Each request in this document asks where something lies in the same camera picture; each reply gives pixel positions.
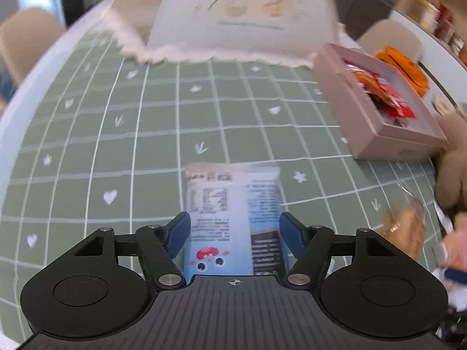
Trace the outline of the white mesh food cover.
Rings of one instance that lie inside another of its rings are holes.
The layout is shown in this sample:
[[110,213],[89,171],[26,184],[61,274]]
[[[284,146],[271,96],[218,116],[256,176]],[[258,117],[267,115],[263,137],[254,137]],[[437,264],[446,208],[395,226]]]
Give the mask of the white mesh food cover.
[[153,64],[312,67],[342,32],[334,0],[113,0],[103,20],[123,56]]

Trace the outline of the beige chair left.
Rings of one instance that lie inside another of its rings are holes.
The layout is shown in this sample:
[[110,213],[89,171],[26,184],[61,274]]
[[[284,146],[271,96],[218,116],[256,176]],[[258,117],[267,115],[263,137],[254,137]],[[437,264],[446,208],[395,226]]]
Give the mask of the beige chair left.
[[54,15],[40,7],[19,10],[1,24],[1,60],[15,86],[66,31]]

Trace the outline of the orange package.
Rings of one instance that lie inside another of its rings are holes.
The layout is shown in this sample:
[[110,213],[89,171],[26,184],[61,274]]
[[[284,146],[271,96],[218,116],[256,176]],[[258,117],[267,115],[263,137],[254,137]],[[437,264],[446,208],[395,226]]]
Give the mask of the orange package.
[[429,82],[425,73],[410,58],[392,47],[385,47],[374,54],[375,59],[395,67],[408,81],[420,98],[424,98]]

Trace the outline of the jars on counter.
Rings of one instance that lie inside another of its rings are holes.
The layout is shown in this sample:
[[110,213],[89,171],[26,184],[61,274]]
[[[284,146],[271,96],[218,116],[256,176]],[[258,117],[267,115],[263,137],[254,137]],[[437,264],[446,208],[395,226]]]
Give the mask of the jars on counter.
[[443,42],[459,59],[466,62],[466,41],[458,34],[453,12],[440,0],[416,0],[415,17],[419,25]]

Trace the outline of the beige chair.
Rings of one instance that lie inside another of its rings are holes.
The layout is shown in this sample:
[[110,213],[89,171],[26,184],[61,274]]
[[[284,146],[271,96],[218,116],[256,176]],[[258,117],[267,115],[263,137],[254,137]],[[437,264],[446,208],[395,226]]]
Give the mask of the beige chair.
[[15,86],[66,31],[54,15],[40,7],[19,10],[1,24],[1,60]]
[[389,19],[372,25],[358,38],[357,44],[372,55],[392,47],[414,62],[418,62],[423,53],[420,39],[401,23]]

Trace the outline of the pink cardboard box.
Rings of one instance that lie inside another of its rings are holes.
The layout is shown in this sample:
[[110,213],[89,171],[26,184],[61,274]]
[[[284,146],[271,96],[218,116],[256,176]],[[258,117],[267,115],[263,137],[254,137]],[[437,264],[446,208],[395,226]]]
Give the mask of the pink cardboard box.
[[[389,124],[346,68],[349,61],[385,78],[415,113],[407,127]],[[447,138],[410,84],[391,65],[333,43],[319,51],[313,76],[358,160],[424,160],[447,144]]]

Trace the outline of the large red roast duck packet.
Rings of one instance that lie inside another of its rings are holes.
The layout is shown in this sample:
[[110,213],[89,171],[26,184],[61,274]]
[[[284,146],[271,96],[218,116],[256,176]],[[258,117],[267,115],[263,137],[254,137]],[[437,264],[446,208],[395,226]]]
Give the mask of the large red roast duck packet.
[[348,60],[344,60],[344,63],[346,69],[355,76],[358,85],[373,101],[379,113],[389,124],[403,127],[406,120],[416,118],[413,110],[396,89],[379,73]]

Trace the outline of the green grid table mat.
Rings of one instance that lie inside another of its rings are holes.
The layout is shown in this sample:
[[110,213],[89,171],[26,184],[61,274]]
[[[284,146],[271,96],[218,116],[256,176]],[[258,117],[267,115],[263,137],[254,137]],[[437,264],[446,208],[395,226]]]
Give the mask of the green grid table mat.
[[195,162],[279,165],[284,209],[339,234],[378,228],[412,192],[426,208],[419,263],[435,267],[432,163],[353,159],[309,70],[140,66],[90,32],[51,53],[1,117],[1,333],[29,337],[21,289],[86,235],[184,210]]

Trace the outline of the brown teddy bear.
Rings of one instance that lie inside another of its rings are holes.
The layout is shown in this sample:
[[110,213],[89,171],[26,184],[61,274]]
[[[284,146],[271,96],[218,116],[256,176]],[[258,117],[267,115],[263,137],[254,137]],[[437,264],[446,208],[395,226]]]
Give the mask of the brown teddy bear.
[[454,228],[466,229],[466,116],[445,103],[436,103],[435,110],[447,138],[436,160],[435,198],[441,209],[454,214]]

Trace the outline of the blue snack packet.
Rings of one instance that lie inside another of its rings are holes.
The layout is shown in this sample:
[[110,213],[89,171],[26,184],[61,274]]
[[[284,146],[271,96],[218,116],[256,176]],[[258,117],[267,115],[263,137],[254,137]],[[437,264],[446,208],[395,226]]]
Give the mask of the blue snack packet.
[[191,232],[184,275],[283,277],[288,249],[277,164],[194,163],[185,168]]

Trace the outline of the beige chair right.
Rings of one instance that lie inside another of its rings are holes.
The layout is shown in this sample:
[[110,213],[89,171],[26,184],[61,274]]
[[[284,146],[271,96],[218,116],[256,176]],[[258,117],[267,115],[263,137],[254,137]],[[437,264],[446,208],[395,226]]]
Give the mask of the beige chair right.
[[414,62],[418,62],[423,53],[420,39],[401,23],[389,19],[372,25],[358,38],[357,44],[372,55],[392,47]]

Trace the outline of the clear bread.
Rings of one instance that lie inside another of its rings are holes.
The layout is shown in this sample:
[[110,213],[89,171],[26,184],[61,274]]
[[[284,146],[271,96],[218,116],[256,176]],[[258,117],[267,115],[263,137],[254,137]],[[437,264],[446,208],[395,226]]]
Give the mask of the clear bread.
[[397,196],[395,207],[386,213],[378,234],[417,260],[423,252],[425,208],[405,184],[398,183],[397,187],[400,194]]

